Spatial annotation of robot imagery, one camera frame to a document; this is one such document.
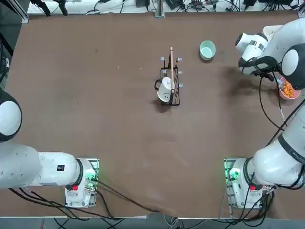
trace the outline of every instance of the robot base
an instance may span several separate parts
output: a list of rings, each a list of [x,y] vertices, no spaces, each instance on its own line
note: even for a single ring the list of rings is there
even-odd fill
[[[249,190],[247,203],[245,204],[245,198],[249,189],[249,185],[247,184],[243,173],[245,160],[245,158],[224,159],[225,179],[227,184],[226,191],[228,194],[230,215],[233,215],[233,208],[252,208],[253,204],[261,198],[263,194],[263,189]],[[262,203],[256,204],[254,209],[260,208],[261,206]]]
[[[91,178],[98,179],[99,159],[79,158],[83,165],[83,175],[81,183],[71,188],[65,188],[65,205],[72,208],[89,208],[96,205],[97,182]]]

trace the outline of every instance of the white mug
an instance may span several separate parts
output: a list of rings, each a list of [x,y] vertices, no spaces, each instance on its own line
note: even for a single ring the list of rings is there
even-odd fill
[[[172,80],[169,77],[163,77],[162,81],[156,80],[154,88],[158,91],[157,94],[161,101],[166,103],[171,99]]]

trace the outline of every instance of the orange food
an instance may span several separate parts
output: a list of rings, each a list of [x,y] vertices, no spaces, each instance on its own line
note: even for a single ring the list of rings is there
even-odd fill
[[[294,97],[294,89],[292,88],[291,84],[289,82],[285,82],[284,86],[281,88],[284,95],[286,95],[289,98]]]

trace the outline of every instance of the brown table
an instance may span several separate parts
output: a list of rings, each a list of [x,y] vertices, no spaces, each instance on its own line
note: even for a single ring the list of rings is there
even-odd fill
[[[235,40],[296,18],[292,11],[179,13],[164,20],[152,14],[32,18],[22,26],[7,87],[24,115],[14,141],[99,157],[101,178],[136,201],[174,216],[216,218],[225,188],[223,159],[252,156],[275,131],[260,108],[258,77],[237,69]],[[199,57],[203,40],[217,47],[211,63]],[[165,109],[153,84],[170,46],[183,58],[184,88],[181,105]],[[274,88],[264,80],[262,97],[280,124]],[[285,114],[296,105],[283,103]],[[64,200],[59,187],[35,190]],[[116,216],[147,213],[104,193]],[[269,217],[304,219],[304,190],[275,195]],[[61,215],[6,190],[1,201],[1,216]],[[101,201],[91,211],[106,215]],[[222,217],[229,217],[226,204]]]

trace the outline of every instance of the mug handle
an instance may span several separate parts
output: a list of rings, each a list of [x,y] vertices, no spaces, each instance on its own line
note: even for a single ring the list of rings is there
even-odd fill
[[[162,81],[159,79],[159,80],[156,80],[156,82],[154,82],[154,88],[156,91],[159,90],[159,88],[157,87],[157,83],[162,83]]]

